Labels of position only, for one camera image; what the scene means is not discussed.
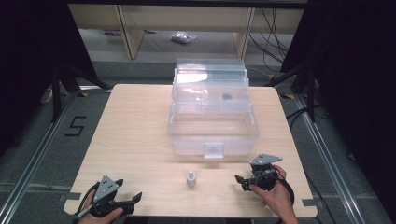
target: plastic bag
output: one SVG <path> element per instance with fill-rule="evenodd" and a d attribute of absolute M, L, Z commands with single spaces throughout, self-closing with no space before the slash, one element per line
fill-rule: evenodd
<path fill-rule="evenodd" d="M 187 44 L 197 37 L 196 35 L 192 35 L 186 32 L 176 32 L 172 34 L 172 40 L 178 43 Z"/>

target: light wood tabletop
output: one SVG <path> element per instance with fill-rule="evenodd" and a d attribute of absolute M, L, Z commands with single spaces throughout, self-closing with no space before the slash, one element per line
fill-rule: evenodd
<path fill-rule="evenodd" d="M 274 164 L 287 172 L 294 190 L 297 217 L 314 217 L 315 206 L 284 111 L 274 88 L 251 87 L 260 140 L 247 155 L 205 159 L 180 156 L 167 138 L 172 86 L 120 84 L 113 89 L 71 192 L 82 196 L 103 175 L 123 179 L 116 201 L 142 200 L 134 216 L 147 217 L 275 217 L 261 198 L 243 191 L 235 175 L 250 178 L 249 161 L 259 153 L 283 158 Z M 196 185 L 186 183 L 189 171 Z M 64 211 L 74 214 L 82 200 L 67 200 Z"/>

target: plastic box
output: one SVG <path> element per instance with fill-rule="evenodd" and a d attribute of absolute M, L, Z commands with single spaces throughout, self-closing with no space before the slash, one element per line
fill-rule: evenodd
<path fill-rule="evenodd" d="M 177 155 L 245 155 L 260 138 L 241 60 L 177 60 L 168 138 Z"/>

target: human hand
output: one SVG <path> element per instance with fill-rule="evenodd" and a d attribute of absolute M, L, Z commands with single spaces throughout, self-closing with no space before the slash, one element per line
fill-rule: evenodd
<path fill-rule="evenodd" d="M 280 179 L 286 178 L 286 172 L 280 166 L 273 166 L 280 173 Z M 298 223 L 291 204 L 290 195 L 282 183 L 276 181 L 274 187 L 270 191 L 263 190 L 260 187 L 254 185 L 250 185 L 249 188 L 251 191 L 262 197 L 261 206 L 264 207 L 268 205 L 271 210 L 282 219 L 284 223 Z"/>
<path fill-rule="evenodd" d="M 90 206 L 94 194 L 95 194 L 95 190 L 90 192 L 82 209 L 85 209 L 88 206 Z M 88 213 L 78 221 L 78 224 L 110 224 L 112 221 L 114 221 L 114 219 L 119 217 L 122 214 L 122 212 L 123 212 L 122 208 L 117 208 L 111 211 L 111 213 L 109 213 L 105 217 L 94 217 L 91 213 Z"/>

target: floor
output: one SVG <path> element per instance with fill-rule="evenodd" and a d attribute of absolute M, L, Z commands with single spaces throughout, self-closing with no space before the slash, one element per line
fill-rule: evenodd
<path fill-rule="evenodd" d="M 177 58 L 236 58 L 231 34 L 197 32 L 193 33 L 196 38 L 184 45 L 171 40 L 174 32 L 145 34 L 136 58 L 129 60 L 120 36 L 104 35 L 101 30 L 80 30 L 99 78 L 111 84 L 136 81 L 129 77 L 134 76 L 130 71 L 137 71 L 141 82 L 168 83 Z M 252 36 L 262 47 L 265 46 L 264 37 L 268 35 Z M 292 35 L 279 35 L 278 39 L 287 47 Z M 267 45 L 267 49 L 282 59 L 279 48 Z M 244 62 L 251 76 L 251 85 L 261 85 L 271 76 L 280 76 L 277 71 L 281 63 L 268 55 L 263 57 L 252 39 L 248 41 Z M 162 73 L 167 74 L 166 78 L 158 77 L 160 75 L 155 71 L 160 68 Z M 276 87 L 285 115 L 305 107 L 304 94 L 293 95 L 290 91 L 292 80 L 293 77 Z M 84 80 L 80 83 L 91 85 Z M 50 101 L 37 109 L 24 133 L 21 133 L 19 144 L 0 158 L 0 202 L 15 205 L 2 223 L 70 223 L 71 216 L 63 211 L 64 200 L 109 94 L 105 91 L 92 92 L 88 97 L 65 94 L 64 116 L 55 123 L 50 122 Z M 318 108 L 315 114 L 315 123 L 306 114 L 295 121 L 293 117 L 289 119 L 291 133 L 318 208 L 317 217 L 301 218 L 299 221 L 391 223 L 359 166 L 346 156 L 347 146 L 326 110 Z M 84 126 L 83 133 L 67 137 L 69 133 L 76 133 L 76 130 L 70 129 L 73 122 Z M 223 219 L 161 217 L 153 218 L 149 223 L 223 223 Z M 255 219 L 254 223 L 276 223 L 276 219 Z"/>

